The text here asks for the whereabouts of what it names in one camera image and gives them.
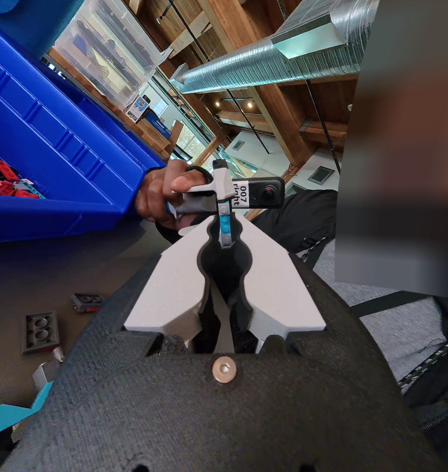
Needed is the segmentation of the grey desk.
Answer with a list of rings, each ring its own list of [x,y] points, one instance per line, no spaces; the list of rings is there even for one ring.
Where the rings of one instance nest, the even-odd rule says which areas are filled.
[[[74,287],[97,289],[87,282],[79,261],[67,262],[73,248],[63,242],[27,244],[34,253],[12,260],[1,275],[0,315],[13,320],[8,310],[19,315],[49,311],[57,292]],[[54,375],[54,383],[33,422],[54,425],[119,422],[148,415],[172,417],[185,404],[185,412],[197,411],[200,385],[210,382],[207,354],[179,353],[174,345],[168,354],[149,354],[157,333],[127,331],[126,319],[136,305],[157,263],[154,254],[94,314],[72,345],[66,361]]]

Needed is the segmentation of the blue cardboard box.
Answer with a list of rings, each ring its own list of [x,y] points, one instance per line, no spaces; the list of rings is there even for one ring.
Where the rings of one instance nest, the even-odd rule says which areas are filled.
[[[169,139],[171,136],[171,131],[162,123],[160,118],[156,115],[156,113],[151,110],[147,109],[143,115],[145,121],[148,121],[165,139]]]

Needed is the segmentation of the person's right forearm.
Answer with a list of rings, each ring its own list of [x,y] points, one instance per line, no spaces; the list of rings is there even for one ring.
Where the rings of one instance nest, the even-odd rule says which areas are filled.
[[[289,252],[310,249],[335,237],[338,192],[303,190],[285,198],[280,209],[267,209],[252,223]]]

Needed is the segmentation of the pile of mixed toy bricks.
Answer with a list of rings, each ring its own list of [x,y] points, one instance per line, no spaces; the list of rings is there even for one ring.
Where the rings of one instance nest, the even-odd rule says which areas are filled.
[[[45,200],[37,185],[10,166],[0,157],[0,196]]]

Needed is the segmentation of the dark grey toy brick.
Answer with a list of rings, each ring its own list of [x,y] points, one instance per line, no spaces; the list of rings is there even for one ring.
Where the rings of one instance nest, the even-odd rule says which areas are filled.
[[[26,315],[22,320],[22,355],[53,351],[61,345],[57,311]]]

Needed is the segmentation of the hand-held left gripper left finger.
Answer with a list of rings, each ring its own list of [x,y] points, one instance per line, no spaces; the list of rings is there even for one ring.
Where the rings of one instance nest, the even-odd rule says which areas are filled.
[[[215,217],[208,217],[200,223],[203,233],[189,234],[162,252],[124,322],[127,331],[177,335],[190,343],[202,331],[201,317],[209,299],[211,315],[221,315],[221,293],[198,265],[211,241],[209,228],[214,221]]]

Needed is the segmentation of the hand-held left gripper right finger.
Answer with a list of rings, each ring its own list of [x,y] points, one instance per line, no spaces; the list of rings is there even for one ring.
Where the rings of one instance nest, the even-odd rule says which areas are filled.
[[[259,353],[268,337],[284,340],[293,332],[317,332],[326,323],[290,255],[242,215],[236,217],[238,235],[234,260],[240,272],[236,307],[239,329],[256,339]]]

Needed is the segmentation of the brown cardboard box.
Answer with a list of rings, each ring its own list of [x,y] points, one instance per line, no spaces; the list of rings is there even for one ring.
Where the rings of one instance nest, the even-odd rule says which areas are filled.
[[[172,152],[177,144],[183,124],[175,121],[172,127],[171,135],[165,138],[146,120],[141,120],[133,126],[135,132],[151,147],[156,150],[166,162],[170,159]]]

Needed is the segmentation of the small picture card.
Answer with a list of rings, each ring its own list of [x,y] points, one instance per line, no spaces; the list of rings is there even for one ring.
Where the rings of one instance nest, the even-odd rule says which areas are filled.
[[[127,109],[127,116],[129,116],[133,122],[137,123],[141,120],[145,111],[149,108],[149,101],[143,96],[138,96],[133,103]]]

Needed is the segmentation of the teal and black brick assembly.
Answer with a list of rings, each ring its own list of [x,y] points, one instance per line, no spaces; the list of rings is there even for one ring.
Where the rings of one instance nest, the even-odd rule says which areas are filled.
[[[65,358],[60,346],[56,347],[52,354],[54,359],[41,363],[32,375],[38,393],[29,408],[0,404],[0,432],[40,411],[53,386],[54,377]]]

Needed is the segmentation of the grey sweatshirt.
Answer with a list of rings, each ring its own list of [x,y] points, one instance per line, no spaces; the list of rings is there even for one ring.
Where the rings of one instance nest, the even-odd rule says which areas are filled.
[[[392,294],[394,289],[335,281],[335,240],[315,263],[315,273],[349,306]],[[441,310],[433,297],[384,310],[360,319],[382,351],[397,381],[448,342]]]

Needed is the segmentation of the clear plastic drawer stack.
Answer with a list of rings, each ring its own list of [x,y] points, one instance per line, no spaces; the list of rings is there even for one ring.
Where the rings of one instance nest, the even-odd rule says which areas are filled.
[[[123,110],[171,53],[158,50],[120,0],[84,1],[53,48]]]

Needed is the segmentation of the silver ventilation duct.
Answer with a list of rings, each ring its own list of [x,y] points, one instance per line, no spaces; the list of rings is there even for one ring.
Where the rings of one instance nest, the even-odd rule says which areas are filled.
[[[178,67],[183,94],[359,73],[378,0],[304,0],[276,33],[199,67]]]

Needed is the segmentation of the person's right hand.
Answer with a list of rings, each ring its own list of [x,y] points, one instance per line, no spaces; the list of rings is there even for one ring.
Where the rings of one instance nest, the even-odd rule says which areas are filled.
[[[192,169],[182,160],[171,160],[166,167],[146,174],[135,198],[136,212],[143,219],[166,229],[179,231],[189,227],[202,214],[184,214],[176,219],[167,212],[166,203],[180,205],[183,193],[208,183],[209,179],[201,170]]]

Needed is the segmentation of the blue plastic bin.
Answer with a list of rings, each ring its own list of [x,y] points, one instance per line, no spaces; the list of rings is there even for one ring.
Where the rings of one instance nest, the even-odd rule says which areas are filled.
[[[44,197],[0,196],[0,243],[112,229],[127,214],[153,150],[0,32],[0,158]]]
[[[140,163],[143,168],[148,170],[149,168],[162,168],[165,166],[163,160],[132,131],[126,129],[117,117],[104,110],[69,80],[55,73],[43,62],[37,62],[36,67],[109,138],[116,141],[118,145]]]

